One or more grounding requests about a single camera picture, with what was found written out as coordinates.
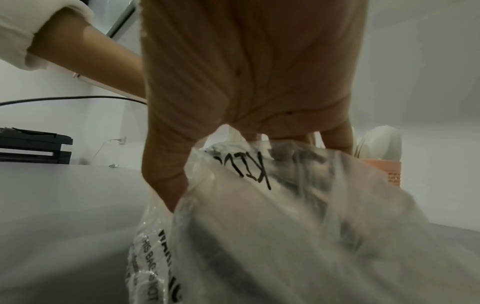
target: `forearm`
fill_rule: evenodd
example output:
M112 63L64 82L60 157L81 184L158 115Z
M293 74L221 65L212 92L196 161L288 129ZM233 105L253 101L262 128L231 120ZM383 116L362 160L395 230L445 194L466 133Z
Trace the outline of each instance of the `forearm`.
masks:
M92 80L145 97L142 60L69 9L57 12L28 50Z

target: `black cable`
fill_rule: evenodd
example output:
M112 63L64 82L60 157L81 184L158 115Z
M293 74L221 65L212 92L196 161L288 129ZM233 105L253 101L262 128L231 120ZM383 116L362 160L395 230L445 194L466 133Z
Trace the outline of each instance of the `black cable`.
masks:
M128 101L137 102L139 104L147 105L146 102L136 100L136 99L132 99L132 98L128 98L128 97L96 95L96 96L63 96L63 97L42 97L42 98L19 99L19 100L11 100L11 101L0 102L0 107L1 106L21 104L21 103L26 103L26 102L33 102L33 101L63 100L63 99L68 99L68 100L71 100L71 99L96 99L96 98L122 99L122 100L128 100Z

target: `plastic bag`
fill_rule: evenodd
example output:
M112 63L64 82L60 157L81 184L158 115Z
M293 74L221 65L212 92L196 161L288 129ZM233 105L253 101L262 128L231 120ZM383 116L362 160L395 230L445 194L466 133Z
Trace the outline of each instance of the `plastic bag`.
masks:
M186 172L173 222L158 198L146 208L128 257L131 303L480 302L479 274L412 197L345 154L218 144L193 151Z

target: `white shirt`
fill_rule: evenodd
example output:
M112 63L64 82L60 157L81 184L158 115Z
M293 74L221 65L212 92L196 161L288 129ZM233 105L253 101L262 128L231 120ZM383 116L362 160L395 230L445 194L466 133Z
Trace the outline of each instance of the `white shirt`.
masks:
M87 21L93 18L79 0L0 0L0 59L24 70L42 68L46 63L27 50L42 26L66 7Z

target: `gray table surface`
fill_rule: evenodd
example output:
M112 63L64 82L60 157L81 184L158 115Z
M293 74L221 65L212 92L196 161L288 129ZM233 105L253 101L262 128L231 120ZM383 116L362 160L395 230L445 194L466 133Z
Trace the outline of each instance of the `gray table surface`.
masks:
M0 303L128 303L127 253L150 191L140 172L0 163ZM434 225L480 254L480 232Z

